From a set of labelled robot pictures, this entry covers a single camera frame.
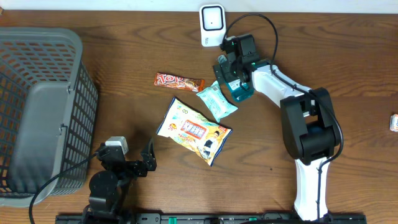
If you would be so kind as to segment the teal mouthwash bottle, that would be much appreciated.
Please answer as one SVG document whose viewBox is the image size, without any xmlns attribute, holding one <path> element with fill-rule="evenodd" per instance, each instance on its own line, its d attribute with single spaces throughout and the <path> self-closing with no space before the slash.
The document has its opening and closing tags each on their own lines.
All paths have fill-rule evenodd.
<svg viewBox="0 0 398 224">
<path fill-rule="evenodd" d="M 213 71 L 219 85 L 225 84 L 236 102 L 250 98 L 254 94 L 254 87 L 248 74 L 239 70 L 236 62 L 230 62 L 226 55 L 219 55 L 217 61 Z"/>
</svg>

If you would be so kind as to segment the yellow chips bag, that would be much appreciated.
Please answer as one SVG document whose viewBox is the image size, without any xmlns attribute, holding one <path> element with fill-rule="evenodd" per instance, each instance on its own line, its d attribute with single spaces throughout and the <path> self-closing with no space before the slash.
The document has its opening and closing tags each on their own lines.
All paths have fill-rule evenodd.
<svg viewBox="0 0 398 224">
<path fill-rule="evenodd" d="M 207 120 L 174 97 L 157 129 L 157 134 L 171 138 L 179 145 L 195 152 L 209 166 L 221 152 L 233 130 Z"/>
</svg>

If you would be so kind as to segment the light teal wipes pack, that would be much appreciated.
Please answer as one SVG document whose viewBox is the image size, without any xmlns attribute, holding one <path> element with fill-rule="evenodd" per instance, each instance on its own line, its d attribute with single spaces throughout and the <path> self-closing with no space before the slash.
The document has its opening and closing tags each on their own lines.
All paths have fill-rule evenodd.
<svg viewBox="0 0 398 224">
<path fill-rule="evenodd" d="M 197 93 L 197 96 L 204 102 L 218 123 L 222 118 L 229 116 L 238 109 L 222 94 L 218 81 Z"/>
</svg>

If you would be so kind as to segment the red Top chocolate bar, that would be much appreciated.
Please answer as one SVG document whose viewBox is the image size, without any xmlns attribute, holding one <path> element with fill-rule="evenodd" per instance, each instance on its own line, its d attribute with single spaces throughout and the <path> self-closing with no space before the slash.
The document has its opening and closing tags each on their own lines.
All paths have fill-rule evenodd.
<svg viewBox="0 0 398 224">
<path fill-rule="evenodd" d="M 154 78 L 154 85 L 198 93 L 203 90 L 205 81 L 203 79 L 185 78 L 166 73 L 157 73 Z"/>
</svg>

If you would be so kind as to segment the small orange snack box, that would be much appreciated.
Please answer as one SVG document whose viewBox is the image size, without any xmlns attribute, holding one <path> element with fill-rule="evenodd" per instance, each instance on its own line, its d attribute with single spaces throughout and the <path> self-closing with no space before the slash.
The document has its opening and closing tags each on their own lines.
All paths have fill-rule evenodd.
<svg viewBox="0 0 398 224">
<path fill-rule="evenodd" d="M 393 132 L 398 132 L 398 114 L 390 117 L 389 129 Z"/>
</svg>

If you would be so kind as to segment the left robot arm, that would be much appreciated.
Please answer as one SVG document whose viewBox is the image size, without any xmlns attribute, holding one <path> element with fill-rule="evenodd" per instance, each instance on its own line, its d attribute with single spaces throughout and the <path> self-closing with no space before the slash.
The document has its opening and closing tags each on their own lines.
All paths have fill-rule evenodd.
<svg viewBox="0 0 398 224">
<path fill-rule="evenodd" d="M 89 205 L 84 209 L 80 223 L 136 222 L 135 215 L 122 206 L 132 182 L 156 170 L 154 140 L 150 139 L 140 152 L 141 160 L 127 161 L 125 155 L 128 151 L 123 136 L 113 136 L 97 149 L 96 158 L 104 170 L 90 179 Z"/>
</svg>

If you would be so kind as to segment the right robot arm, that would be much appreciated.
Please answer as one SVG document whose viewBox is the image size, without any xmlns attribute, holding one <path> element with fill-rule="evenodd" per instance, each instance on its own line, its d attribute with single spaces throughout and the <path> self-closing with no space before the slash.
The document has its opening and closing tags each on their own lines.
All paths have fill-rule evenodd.
<svg viewBox="0 0 398 224">
<path fill-rule="evenodd" d="M 260 59 L 251 34 L 223 38 L 220 49 L 224 53 L 213 70 L 234 101 L 257 91 L 280 108 L 284 145 L 296 166 L 295 212 L 303 221 L 323 220 L 328 166 L 343 142 L 328 91 L 300 85 L 272 60 Z"/>
</svg>

